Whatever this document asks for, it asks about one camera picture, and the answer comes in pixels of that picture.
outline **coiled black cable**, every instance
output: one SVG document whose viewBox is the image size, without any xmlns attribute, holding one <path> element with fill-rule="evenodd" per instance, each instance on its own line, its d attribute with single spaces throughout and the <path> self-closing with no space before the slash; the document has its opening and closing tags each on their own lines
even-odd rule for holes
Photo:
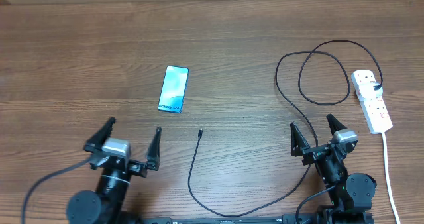
<svg viewBox="0 0 424 224">
<path fill-rule="evenodd" d="M 302 115 L 302 117 L 306 120 L 306 122 L 307 122 L 307 124 L 309 125 L 309 127 L 310 127 L 310 129 L 311 129 L 311 132 L 312 132 L 312 135 L 313 135 L 313 138 L 315 139 L 315 146 L 318 146 L 318 137 L 317 137 L 317 133 L 315 132 L 315 129 L 313 128 L 313 126 L 312 126 L 312 124 L 311 124 L 311 122 L 309 121 L 309 119 L 306 117 L 306 115 L 296 106 L 296 105 L 294 105 L 293 104 L 293 102 L 291 102 L 285 95 L 284 95 L 284 93 L 281 91 L 281 89 L 280 89 L 280 86 L 278 85 L 278 68 L 280 67 L 280 64 L 281 64 L 281 62 L 282 62 L 282 60 L 284 59 L 284 58 L 286 58 L 286 57 L 288 57 L 288 56 L 292 56 L 292 55 L 296 55 L 296 54 L 309 54 L 308 56 L 307 56 L 307 58 L 305 59 L 305 61 L 303 62 L 303 64 L 302 64 L 302 67 L 301 67 L 301 69 L 300 69 L 300 73 L 299 73 L 299 79 L 298 79 L 298 82 L 297 82 L 297 86 L 298 86 L 298 88 L 299 88 L 299 92 L 300 92 L 300 94 L 307 100 L 307 101 L 309 101 L 309 102 L 311 102 L 311 103 L 313 103 L 313 104 L 316 104 L 316 105 L 336 105 L 336 104 L 339 104 L 339 103 L 342 103 L 342 102 L 344 102 L 348 97 L 349 97 L 349 95 L 350 95 L 350 82 L 349 82 L 349 78 L 348 78 L 348 75 L 347 75 L 347 73 L 346 73 L 346 70 L 344 69 L 344 67 L 343 67 L 343 65 L 341 64 L 341 62 L 335 57 L 335 56 L 333 56 L 332 54 L 329 54 L 329 53 L 327 53 L 327 52 L 322 52 L 322 51 L 317 51 L 317 49 L 320 47 L 320 46 L 322 46 L 322 45 L 324 45 L 324 44 L 329 44 L 329 43 L 333 43 L 333 42 L 347 42 L 347 43 L 351 43 L 351 44 L 355 44 L 355 45 L 357 45 L 357 46 L 359 46 L 359 47 L 361 47 L 361 48 L 363 48 L 365 51 L 367 51 L 367 53 L 371 56 L 371 58 L 373 59 L 373 61 L 374 61 L 374 63 L 376 64 L 376 66 L 377 66 L 377 69 L 378 69 L 378 72 L 380 73 L 380 79 L 381 79 L 381 82 L 380 82 L 380 85 L 376 85 L 375 87 L 374 87 L 374 89 L 375 90 L 377 90 L 377 89 L 380 89 L 381 88 L 381 86 L 382 86 L 382 84 L 383 84 L 383 74 L 382 74 L 382 71 L 381 71 L 381 69 L 380 69 L 380 65 L 378 64 L 378 62 L 377 62 L 377 59 L 374 57 L 374 55 L 371 53 L 371 51 L 369 51 L 365 46 L 363 46 L 363 45 L 361 45 L 361 44 L 359 44 L 359 43 L 357 43 L 357 42 L 353 42 L 353 41 L 350 41 L 350 40 L 331 40 L 331 41 L 327 41 L 327 42 L 323 42 L 323 43 L 321 43 L 320 45 L 318 45 L 318 46 L 316 46 L 312 51 L 301 51 L 301 52 L 292 52 L 292 53 L 289 53 L 289 54 L 286 54 L 286 55 L 284 55 L 281 59 L 280 59 L 280 61 L 278 61 L 278 64 L 277 64 L 277 67 L 276 67 L 276 73 L 275 73 L 275 83 L 276 83 L 276 87 L 277 87 L 277 89 L 278 89 L 278 91 L 280 92 L 280 94 L 281 94 L 281 96 L 291 105 L 291 106 L 293 106 L 297 111 L 299 111 L 299 113 Z M 341 69 L 342 69 L 342 71 L 343 71 L 343 74 L 344 74 L 344 76 L 345 76 L 345 78 L 346 78 L 346 82 L 347 82 L 347 93 L 346 93 L 346 96 L 343 98 L 343 99 L 341 99 L 340 101 L 336 101 L 336 102 L 330 102 L 330 103 L 321 103 L 321 102 L 316 102 L 316 101 L 314 101 L 314 100 L 312 100 L 312 99 L 310 99 L 310 98 L 308 98 L 303 92 L 302 92 L 302 89 L 301 89 L 301 83 L 300 83 L 300 81 L 301 81 L 301 75 L 302 75 L 302 72 L 303 72 L 303 68 L 305 67 L 305 64 L 306 64 L 306 62 L 310 59 L 310 57 L 312 56 L 312 54 L 324 54 L 324 55 L 327 55 L 327 56 L 330 56 L 330 57 L 332 57 L 334 60 L 336 60 L 336 62 L 339 64 L 339 66 L 341 67 Z M 305 173 L 303 174 L 303 176 L 302 176 L 302 178 L 300 179 L 300 181 L 296 184 L 296 186 L 292 189 L 292 190 L 290 190 L 287 194 L 285 194 L 284 196 L 282 196 L 282 197 L 280 197 L 280 198 L 278 198 L 277 200 L 275 200 L 275 201 L 272 201 L 272 202 L 270 202 L 270 203 L 267 203 L 267 204 L 265 204 L 265 205 L 262 205 L 262 206 L 260 206 L 260 207 L 257 207 L 257 208 L 255 208 L 255 209 L 252 209 L 252 210 L 250 210 L 250 211 L 247 211 L 247 212 L 245 212 L 245 213 L 241 213 L 241 214 L 237 214 L 237 215 L 225 215 L 225 214 L 222 214 L 222 213 L 219 213 L 219 212 L 216 212 L 216 211 L 213 211 L 212 209 L 210 209 L 210 208 L 208 208 L 208 207 L 206 207 L 205 205 L 203 205 L 195 196 L 194 196 L 194 194 L 193 194 L 193 192 L 191 191 L 191 186 L 190 186 L 190 179 L 191 179 L 191 173 L 192 173 L 192 171 L 193 171 L 193 166 L 194 166 L 194 162 L 195 162 L 195 159 L 196 159 L 196 155 L 197 155 L 197 150 L 198 150 L 198 148 L 199 148 L 199 143 L 200 143 L 200 139 L 201 139 L 201 136 L 202 136 L 202 134 L 203 134 L 203 130 L 199 130 L 199 133 L 198 133 L 198 140 L 197 140 L 197 145 L 196 145 L 196 149 L 195 149 L 195 152 L 194 152 L 194 155 L 193 155 L 193 160 L 191 161 L 191 167 L 190 167 L 190 171 L 189 171 L 189 174 L 188 174 L 188 181 L 187 181 L 187 185 L 188 185 L 188 190 L 189 190 L 189 192 L 190 192 L 190 195 L 191 195 L 191 197 L 194 199 L 194 201 L 196 201 L 201 207 L 203 207 L 204 209 L 206 209 L 207 211 L 210 211 L 211 213 L 214 213 L 215 215 L 219 215 L 219 216 L 221 216 L 221 217 L 242 217 L 242 216 L 244 216 L 244 215 L 247 215 L 247 214 L 250 214 L 250 213 L 252 213 L 252 212 L 254 212 L 254 211 L 258 211 L 258 210 L 260 210 L 260 209 L 263 209 L 263 208 L 265 208 L 265 207 L 268 207 L 268 206 L 270 206 L 270 205 L 272 205 L 272 204 L 275 204 L 275 203 L 277 203 L 277 202 L 279 202 L 279 201 L 281 201 L 281 200 L 283 200 L 284 198 L 286 198 L 286 197 L 288 197 L 290 194 L 292 194 L 294 191 L 296 191 L 296 189 L 300 186 L 300 184 L 302 183 L 302 181 L 303 181 L 303 179 L 306 177 L 306 174 L 308 173 L 308 171 L 309 171 L 309 169 L 311 168 L 311 165 L 309 165 L 308 167 L 307 167 L 307 169 L 306 169 L 306 171 L 305 171 Z"/>
</svg>

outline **power strip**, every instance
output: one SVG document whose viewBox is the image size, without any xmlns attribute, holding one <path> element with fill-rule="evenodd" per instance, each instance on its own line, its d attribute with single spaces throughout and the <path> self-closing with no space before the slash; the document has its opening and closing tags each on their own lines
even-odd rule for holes
<svg viewBox="0 0 424 224">
<path fill-rule="evenodd" d="M 370 70 L 358 70 L 352 74 L 352 81 L 370 132 L 380 134 L 392 128 L 392 120 L 382 97 L 383 88 L 374 90 L 379 85 L 374 74 Z"/>
<path fill-rule="evenodd" d="M 383 101 L 383 88 L 380 87 L 379 89 L 375 90 L 375 87 L 379 84 L 376 82 L 376 78 L 370 70 L 355 71 L 351 77 L 370 132 L 372 134 L 382 134 L 384 150 L 384 174 L 386 175 L 390 205 L 392 206 L 396 223 L 401 224 L 398 211 L 396 210 L 396 206 L 393 200 L 392 187 L 390 185 L 389 178 L 387 140 L 386 134 L 384 132 L 392 128 L 393 124 L 386 109 L 386 105 Z"/>
</svg>

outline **wooden table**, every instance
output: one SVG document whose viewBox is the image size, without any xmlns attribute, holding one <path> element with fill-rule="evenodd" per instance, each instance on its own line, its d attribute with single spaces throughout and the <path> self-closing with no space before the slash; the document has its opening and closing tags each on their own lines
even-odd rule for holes
<svg viewBox="0 0 424 224">
<path fill-rule="evenodd" d="M 81 151 L 108 117 L 113 137 L 132 143 L 144 159 L 156 126 L 163 128 L 161 165 L 134 177 L 124 209 L 144 217 L 216 217 L 196 204 L 187 175 L 204 133 L 192 187 L 208 207 L 236 214 L 288 192 L 305 167 L 290 156 L 289 123 L 312 135 L 278 93 L 274 70 L 288 52 L 326 40 L 349 39 L 369 48 L 384 73 L 384 99 L 394 128 L 387 132 L 390 178 L 403 223 L 424 218 L 424 0 L 258 0 L 0 7 L 0 223 L 18 223 L 29 187 L 40 177 L 83 160 Z M 377 70 L 351 44 L 329 44 L 348 74 Z M 345 164 L 377 182 L 372 213 L 393 223 L 383 169 L 382 140 L 369 133 L 355 94 L 322 107 L 304 100 L 297 77 L 305 55 L 281 67 L 283 91 L 313 123 L 321 144 L 334 114 L 359 143 Z M 190 68 L 181 114 L 157 111 L 166 66 Z M 304 92 L 336 101 L 346 80 L 331 58 L 316 55 L 302 76 Z M 100 170 L 88 166 L 41 185 L 28 223 L 67 223 L 69 198 L 93 190 Z M 294 213 L 323 189 L 315 169 L 291 196 L 250 216 Z M 314 212 L 322 196 L 302 212 Z"/>
</svg>

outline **smartphone screen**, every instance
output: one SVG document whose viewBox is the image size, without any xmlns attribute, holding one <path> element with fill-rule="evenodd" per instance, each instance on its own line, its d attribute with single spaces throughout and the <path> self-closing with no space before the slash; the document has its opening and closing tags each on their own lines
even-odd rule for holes
<svg viewBox="0 0 424 224">
<path fill-rule="evenodd" d="M 181 113 L 188 81 L 188 68 L 168 66 L 158 104 L 158 110 Z"/>
</svg>

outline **blue smartphone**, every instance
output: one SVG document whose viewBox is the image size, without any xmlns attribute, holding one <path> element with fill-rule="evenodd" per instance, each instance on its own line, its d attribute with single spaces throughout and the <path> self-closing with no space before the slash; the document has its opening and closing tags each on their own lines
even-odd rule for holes
<svg viewBox="0 0 424 224">
<path fill-rule="evenodd" d="M 187 88 L 188 68 L 168 66 L 158 104 L 159 111 L 181 113 Z"/>
</svg>

